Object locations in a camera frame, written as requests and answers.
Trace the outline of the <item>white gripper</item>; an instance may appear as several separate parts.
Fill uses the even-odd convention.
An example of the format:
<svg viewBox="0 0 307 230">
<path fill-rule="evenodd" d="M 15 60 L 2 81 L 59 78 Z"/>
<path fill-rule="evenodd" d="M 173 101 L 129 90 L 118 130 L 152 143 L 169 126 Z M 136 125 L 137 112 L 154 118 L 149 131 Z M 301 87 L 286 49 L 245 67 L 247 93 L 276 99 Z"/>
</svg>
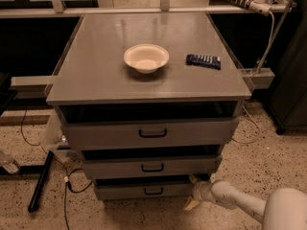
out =
<svg viewBox="0 0 307 230">
<path fill-rule="evenodd" d="M 194 184 L 192 189 L 192 198 L 189 198 L 183 208 L 184 211 L 190 211 L 200 205 L 200 202 L 213 202 L 214 196 L 211 188 L 213 184 L 210 181 L 199 181 L 199 179 L 190 175 L 189 180 Z"/>
</svg>

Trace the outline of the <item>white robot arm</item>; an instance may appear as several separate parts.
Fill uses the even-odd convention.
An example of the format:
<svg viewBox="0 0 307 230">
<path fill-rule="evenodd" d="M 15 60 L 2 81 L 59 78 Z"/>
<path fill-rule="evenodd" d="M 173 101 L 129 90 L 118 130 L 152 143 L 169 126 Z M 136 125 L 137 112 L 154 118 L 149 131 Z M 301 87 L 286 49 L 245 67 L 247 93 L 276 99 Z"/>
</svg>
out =
<svg viewBox="0 0 307 230">
<path fill-rule="evenodd" d="M 245 194 L 224 180 L 203 181 L 190 175 L 192 193 L 184 206 L 192 210 L 203 202 L 226 209 L 240 208 L 262 225 L 262 230 L 307 230 L 307 194 L 279 188 L 267 200 Z"/>
</svg>

